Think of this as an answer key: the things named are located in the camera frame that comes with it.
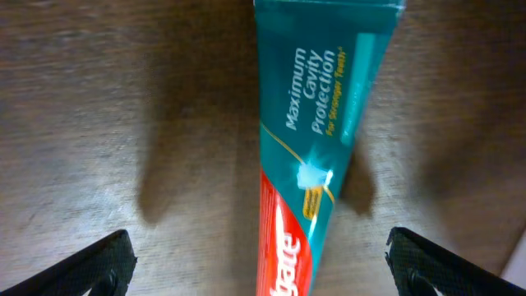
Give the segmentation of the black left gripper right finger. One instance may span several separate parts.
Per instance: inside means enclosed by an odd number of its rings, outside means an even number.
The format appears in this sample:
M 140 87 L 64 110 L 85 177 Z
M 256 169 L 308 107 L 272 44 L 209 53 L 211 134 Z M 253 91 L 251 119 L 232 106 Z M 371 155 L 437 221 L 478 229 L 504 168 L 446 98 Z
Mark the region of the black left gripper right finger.
M 525 296 L 525 289 L 404 227 L 394 227 L 385 259 L 399 296 Z

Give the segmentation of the green red toothpaste tube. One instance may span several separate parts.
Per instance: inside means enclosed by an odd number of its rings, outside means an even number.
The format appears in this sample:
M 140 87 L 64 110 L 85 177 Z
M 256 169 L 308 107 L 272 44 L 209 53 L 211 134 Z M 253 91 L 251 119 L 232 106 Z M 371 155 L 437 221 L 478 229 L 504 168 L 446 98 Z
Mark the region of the green red toothpaste tube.
M 308 296 L 403 0 L 254 4 L 260 98 L 257 296 Z

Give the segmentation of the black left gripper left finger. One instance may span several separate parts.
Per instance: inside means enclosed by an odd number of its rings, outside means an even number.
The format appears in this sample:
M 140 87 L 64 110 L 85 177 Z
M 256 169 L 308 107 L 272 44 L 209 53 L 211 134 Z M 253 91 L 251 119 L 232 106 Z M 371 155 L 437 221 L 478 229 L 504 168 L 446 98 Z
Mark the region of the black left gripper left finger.
M 1 294 L 125 296 L 136 263 L 129 234 L 120 229 Z

